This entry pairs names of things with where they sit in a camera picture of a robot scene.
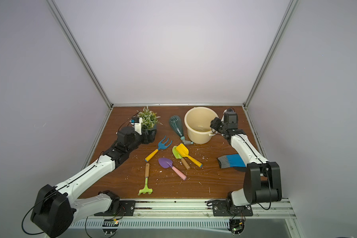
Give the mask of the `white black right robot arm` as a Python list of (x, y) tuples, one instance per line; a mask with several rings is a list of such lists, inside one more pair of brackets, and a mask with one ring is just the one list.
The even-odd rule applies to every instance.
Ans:
[(263, 157), (244, 131), (238, 128), (238, 114), (229, 108), (224, 111), (222, 119), (213, 119), (210, 127), (227, 140), (246, 166), (243, 188), (230, 193), (231, 203), (245, 206), (281, 201), (280, 167)]

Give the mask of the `cream plastic bucket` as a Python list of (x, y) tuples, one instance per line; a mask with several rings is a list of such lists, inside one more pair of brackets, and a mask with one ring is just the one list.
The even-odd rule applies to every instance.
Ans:
[(215, 135), (210, 127), (213, 119), (218, 115), (207, 107), (194, 107), (186, 112), (184, 124), (189, 139), (195, 144), (206, 144)]

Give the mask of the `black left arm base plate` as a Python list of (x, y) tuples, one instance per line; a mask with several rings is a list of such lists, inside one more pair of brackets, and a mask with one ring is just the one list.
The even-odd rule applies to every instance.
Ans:
[(106, 194), (112, 199), (109, 209), (105, 212), (94, 214), (94, 216), (133, 216), (136, 201), (121, 200), (121, 198), (112, 191), (105, 190), (99, 194)]

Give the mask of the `blue fork yellow handle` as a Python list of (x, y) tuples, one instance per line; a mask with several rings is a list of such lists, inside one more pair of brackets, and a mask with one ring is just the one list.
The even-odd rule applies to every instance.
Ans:
[(159, 143), (157, 149), (155, 149), (152, 153), (150, 153), (144, 160), (145, 162), (149, 162), (160, 150), (165, 150), (170, 147), (172, 144), (172, 140), (164, 137)]

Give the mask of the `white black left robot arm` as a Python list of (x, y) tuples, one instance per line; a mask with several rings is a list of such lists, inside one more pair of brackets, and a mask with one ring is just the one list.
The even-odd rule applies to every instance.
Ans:
[(150, 130), (122, 128), (117, 140), (92, 164), (56, 186), (47, 184), (39, 190), (31, 221), (49, 237), (57, 238), (72, 223), (85, 217), (100, 213), (117, 214), (120, 198), (109, 190), (86, 199), (80, 196), (103, 176), (117, 169), (141, 144), (152, 143), (156, 133), (156, 126)]

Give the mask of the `green rake wooden handle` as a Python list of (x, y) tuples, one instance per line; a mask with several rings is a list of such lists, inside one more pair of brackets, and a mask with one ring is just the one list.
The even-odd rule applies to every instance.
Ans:
[(150, 164), (146, 163), (144, 188), (139, 190), (138, 195), (146, 194), (146, 193), (151, 194), (153, 192), (153, 189), (148, 187), (149, 172), (150, 172)]

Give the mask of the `green trowel wooden handle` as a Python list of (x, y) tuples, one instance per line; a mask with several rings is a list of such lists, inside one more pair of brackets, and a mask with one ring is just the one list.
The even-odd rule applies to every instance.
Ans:
[(185, 158), (177, 151), (177, 146), (174, 146), (172, 148), (172, 153), (174, 155), (174, 157), (178, 160), (180, 160), (181, 164), (187, 169), (190, 170), (191, 167), (189, 166), (189, 164), (187, 163), (187, 161), (185, 160)]

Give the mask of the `yellow shovel yellow handle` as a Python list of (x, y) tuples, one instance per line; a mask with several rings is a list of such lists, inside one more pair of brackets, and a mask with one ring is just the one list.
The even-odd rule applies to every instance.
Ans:
[(194, 159), (193, 157), (191, 157), (189, 155), (189, 150), (188, 148), (184, 145), (184, 144), (180, 144), (176, 147), (176, 150), (180, 153), (181, 156), (183, 157), (187, 157), (188, 159), (190, 159), (195, 165), (197, 165), (198, 167), (202, 168), (203, 164), (200, 163), (198, 160)]

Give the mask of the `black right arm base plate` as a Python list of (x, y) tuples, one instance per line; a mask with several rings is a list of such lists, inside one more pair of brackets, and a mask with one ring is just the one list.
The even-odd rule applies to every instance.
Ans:
[(231, 201), (225, 199), (214, 199), (206, 202), (207, 207), (210, 207), (213, 216), (215, 217), (232, 217), (232, 216), (253, 216), (253, 211), (250, 205), (235, 206)]

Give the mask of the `purple trowel pink handle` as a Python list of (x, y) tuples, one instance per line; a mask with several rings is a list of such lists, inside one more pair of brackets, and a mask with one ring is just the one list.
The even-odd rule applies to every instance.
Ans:
[(185, 174), (183, 174), (179, 169), (177, 169), (174, 165), (171, 159), (168, 158), (159, 158), (158, 159), (159, 164), (163, 168), (171, 168), (182, 180), (186, 180), (187, 177)]

